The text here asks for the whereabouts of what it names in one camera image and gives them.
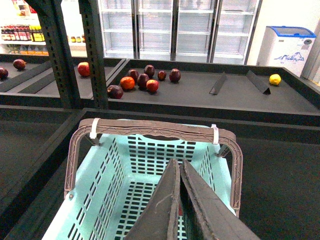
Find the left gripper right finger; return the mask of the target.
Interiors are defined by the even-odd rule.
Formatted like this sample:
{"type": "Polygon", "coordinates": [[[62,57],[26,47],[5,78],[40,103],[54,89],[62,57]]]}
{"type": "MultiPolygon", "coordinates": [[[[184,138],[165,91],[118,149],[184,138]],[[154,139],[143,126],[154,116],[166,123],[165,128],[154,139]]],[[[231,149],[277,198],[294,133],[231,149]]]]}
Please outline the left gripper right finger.
{"type": "Polygon", "coordinates": [[[180,165],[180,199],[188,240],[258,240],[209,187],[195,168],[180,165]]]}

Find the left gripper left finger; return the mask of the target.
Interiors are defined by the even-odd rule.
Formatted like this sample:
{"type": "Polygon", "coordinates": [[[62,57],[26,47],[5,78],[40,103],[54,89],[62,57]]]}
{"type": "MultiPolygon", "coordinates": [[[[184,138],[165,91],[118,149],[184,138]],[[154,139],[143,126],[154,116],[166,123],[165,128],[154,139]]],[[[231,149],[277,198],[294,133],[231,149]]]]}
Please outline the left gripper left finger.
{"type": "Polygon", "coordinates": [[[126,234],[126,240],[176,240],[178,238],[180,167],[170,159],[146,208],[126,234]]]}

